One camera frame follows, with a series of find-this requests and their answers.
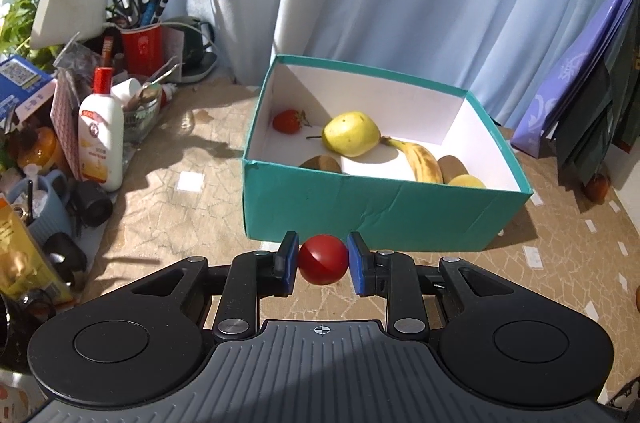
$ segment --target purple paper bag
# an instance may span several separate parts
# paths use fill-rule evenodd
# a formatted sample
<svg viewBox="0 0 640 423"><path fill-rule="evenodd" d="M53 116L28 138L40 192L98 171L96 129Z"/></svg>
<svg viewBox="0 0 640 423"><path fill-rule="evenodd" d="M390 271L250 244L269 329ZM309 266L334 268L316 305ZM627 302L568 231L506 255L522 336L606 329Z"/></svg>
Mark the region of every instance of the purple paper bag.
<svg viewBox="0 0 640 423"><path fill-rule="evenodd" d="M538 158L540 139L550 127L549 119L557 119L559 102L563 109L568 105L563 97L575 95L574 84L579 85L590 73L588 68L602 56L630 3L631 0L604 0L578 38L549 70L516 127L511 145Z"/></svg>

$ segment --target white wall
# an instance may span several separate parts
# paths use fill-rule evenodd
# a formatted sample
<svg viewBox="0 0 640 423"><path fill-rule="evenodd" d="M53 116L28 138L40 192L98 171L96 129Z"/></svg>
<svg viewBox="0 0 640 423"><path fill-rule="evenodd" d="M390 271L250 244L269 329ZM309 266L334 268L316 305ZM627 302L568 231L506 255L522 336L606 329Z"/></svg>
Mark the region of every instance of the white wall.
<svg viewBox="0 0 640 423"><path fill-rule="evenodd" d="M612 146L605 163L620 202L640 232L640 142L635 144L631 154Z"/></svg>

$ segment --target light blue mug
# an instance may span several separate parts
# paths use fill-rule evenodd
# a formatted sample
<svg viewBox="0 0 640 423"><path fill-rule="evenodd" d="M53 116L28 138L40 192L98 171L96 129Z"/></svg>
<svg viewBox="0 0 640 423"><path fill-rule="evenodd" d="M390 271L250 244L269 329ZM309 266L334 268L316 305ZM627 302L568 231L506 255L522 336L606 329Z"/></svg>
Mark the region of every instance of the light blue mug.
<svg viewBox="0 0 640 423"><path fill-rule="evenodd" d="M28 178L20 180L7 194L7 199L13 203L20 194L27 191ZM59 196L53 187L58 182ZM40 215L29 225L29 233L34 241L42 247L54 233L63 232L72 237L71 220L66 213L66 203L69 200L70 191L66 176L60 170L52 170L46 176L38 176L38 189L47 193L47 199Z"/></svg>

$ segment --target red bottle cap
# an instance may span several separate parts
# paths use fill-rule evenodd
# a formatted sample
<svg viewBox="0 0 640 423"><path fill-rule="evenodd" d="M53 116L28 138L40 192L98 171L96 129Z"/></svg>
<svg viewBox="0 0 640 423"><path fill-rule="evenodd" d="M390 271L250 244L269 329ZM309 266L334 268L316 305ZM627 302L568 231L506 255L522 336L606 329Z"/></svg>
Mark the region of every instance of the red bottle cap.
<svg viewBox="0 0 640 423"><path fill-rule="evenodd" d="M112 78L113 78L113 68L95 68L94 93L96 95L110 94Z"/></svg>

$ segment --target green plant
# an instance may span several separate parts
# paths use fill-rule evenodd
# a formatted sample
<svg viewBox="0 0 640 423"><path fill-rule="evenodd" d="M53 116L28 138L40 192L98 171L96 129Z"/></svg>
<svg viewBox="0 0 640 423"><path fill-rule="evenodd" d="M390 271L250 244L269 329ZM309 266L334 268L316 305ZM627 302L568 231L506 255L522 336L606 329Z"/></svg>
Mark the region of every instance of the green plant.
<svg viewBox="0 0 640 423"><path fill-rule="evenodd" d="M0 53L18 54L34 66L53 72L53 61L60 50L59 46L31 49L31 28L36 17L40 0L12 0L9 12L4 16L0 29Z"/></svg>

